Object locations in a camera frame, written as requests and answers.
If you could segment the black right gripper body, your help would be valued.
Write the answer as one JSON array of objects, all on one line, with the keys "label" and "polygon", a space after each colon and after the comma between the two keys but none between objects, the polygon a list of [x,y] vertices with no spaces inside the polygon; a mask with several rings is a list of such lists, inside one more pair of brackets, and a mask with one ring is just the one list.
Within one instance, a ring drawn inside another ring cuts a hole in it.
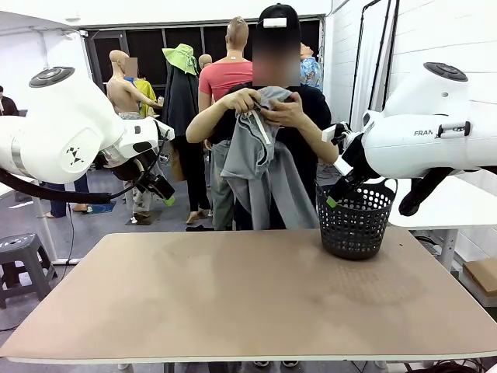
[{"label": "black right gripper body", "polygon": [[339,136],[342,160],[351,167],[351,170],[339,179],[340,182],[366,182],[376,178],[376,172],[367,161],[362,140],[363,133],[359,132],[346,132]]}]

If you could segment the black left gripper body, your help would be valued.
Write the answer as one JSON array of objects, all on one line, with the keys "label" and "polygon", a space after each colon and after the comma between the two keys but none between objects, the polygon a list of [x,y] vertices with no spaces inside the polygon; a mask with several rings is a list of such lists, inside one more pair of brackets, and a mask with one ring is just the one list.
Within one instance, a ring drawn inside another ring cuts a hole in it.
[{"label": "black left gripper body", "polygon": [[134,186],[141,193],[150,192],[160,199],[170,199],[175,193],[175,189],[164,176],[154,173],[139,176],[134,181]]}]

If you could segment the person's left hand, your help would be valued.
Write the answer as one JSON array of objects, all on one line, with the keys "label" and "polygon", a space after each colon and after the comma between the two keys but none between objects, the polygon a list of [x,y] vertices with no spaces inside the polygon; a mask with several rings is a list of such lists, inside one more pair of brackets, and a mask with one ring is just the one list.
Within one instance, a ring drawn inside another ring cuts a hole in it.
[{"label": "person's left hand", "polygon": [[305,117],[301,97],[297,92],[292,92],[289,99],[289,102],[271,100],[271,109],[261,110],[262,115],[274,125],[301,129]]}]

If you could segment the person's right hand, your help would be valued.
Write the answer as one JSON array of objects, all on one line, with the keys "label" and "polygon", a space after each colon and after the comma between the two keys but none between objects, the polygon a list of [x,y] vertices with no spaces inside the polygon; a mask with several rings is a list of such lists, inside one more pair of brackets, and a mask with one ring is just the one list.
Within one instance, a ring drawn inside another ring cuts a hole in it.
[{"label": "person's right hand", "polygon": [[258,91],[250,88],[239,89],[225,95],[221,102],[227,110],[235,110],[237,113],[247,113],[254,109],[256,103],[260,103],[261,96]]}]

